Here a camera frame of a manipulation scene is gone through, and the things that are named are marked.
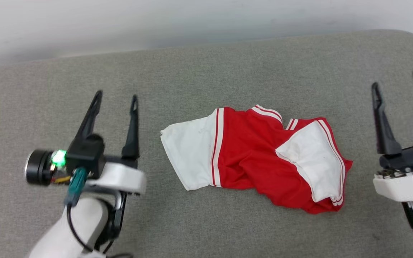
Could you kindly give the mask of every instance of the red fabric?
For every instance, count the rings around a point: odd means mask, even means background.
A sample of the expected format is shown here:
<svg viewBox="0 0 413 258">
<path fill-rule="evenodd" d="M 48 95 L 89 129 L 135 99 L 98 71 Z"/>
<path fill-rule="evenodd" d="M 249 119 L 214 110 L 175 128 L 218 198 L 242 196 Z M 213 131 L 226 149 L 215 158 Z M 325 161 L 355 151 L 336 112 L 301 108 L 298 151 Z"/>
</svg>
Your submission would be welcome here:
<svg viewBox="0 0 413 258">
<path fill-rule="evenodd" d="M 285 130 L 282 123 L 272 116 L 259 114 L 252 109 L 235 111 L 225 107 L 223 141 L 218 158 L 221 186 L 231 189 L 256 188 L 258 193 L 266 195 L 275 205 L 300 208 L 311 214 L 338 211 L 345 198 L 338 206 L 334 206 L 330 198 L 314 202 L 310 185 L 300 176 L 295 165 L 275 153 L 275 149 L 295 132 L 318 119 L 322 119 L 329 127 L 324 118 L 299 119 L 293 130 Z M 337 149 L 330 127 L 328 133 Z M 342 160 L 347 172 L 352 161 Z"/>
</svg>

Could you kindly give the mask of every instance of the white background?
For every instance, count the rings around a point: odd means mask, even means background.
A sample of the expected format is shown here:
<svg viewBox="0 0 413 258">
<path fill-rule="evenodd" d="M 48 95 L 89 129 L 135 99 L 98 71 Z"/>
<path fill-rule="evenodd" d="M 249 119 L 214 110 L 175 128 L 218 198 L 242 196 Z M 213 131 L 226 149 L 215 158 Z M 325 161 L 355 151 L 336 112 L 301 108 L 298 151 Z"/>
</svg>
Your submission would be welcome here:
<svg viewBox="0 0 413 258">
<path fill-rule="evenodd" d="M 413 33 L 413 0 L 0 0 L 0 65 L 373 28 Z"/>
</svg>

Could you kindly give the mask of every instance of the white fabric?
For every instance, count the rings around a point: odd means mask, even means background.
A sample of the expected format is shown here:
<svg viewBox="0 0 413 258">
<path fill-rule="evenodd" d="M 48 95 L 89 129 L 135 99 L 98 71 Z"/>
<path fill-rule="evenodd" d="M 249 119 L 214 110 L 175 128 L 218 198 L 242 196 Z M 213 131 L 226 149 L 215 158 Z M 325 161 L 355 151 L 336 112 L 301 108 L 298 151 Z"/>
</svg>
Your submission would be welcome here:
<svg viewBox="0 0 413 258">
<path fill-rule="evenodd" d="M 297 119 L 292 122 L 290 129 L 294 129 Z M 340 205 L 345 167 L 323 124 L 320 121 L 308 124 L 278 147 L 276 153 L 297 167 L 297 172 L 312 189 L 314 202 L 330 197 L 334 205 Z"/>
<path fill-rule="evenodd" d="M 188 191 L 213 185 L 212 158 L 217 111 L 206 118 L 169 125 L 160 132 L 165 152 Z"/>
</svg>

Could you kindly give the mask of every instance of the green light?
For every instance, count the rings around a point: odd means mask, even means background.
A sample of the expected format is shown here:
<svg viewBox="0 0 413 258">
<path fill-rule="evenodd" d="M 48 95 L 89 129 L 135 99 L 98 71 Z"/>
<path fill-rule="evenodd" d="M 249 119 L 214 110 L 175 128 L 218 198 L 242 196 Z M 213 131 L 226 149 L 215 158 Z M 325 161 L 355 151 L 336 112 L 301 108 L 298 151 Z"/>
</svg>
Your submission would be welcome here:
<svg viewBox="0 0 413 258">
<path fill-rule="evenodd" d="M 63 167 L 66 164 L 65 155 L 65 150 L 57 150 L 52 156 L 52 163 L 58 168 Z"/>
</svg>

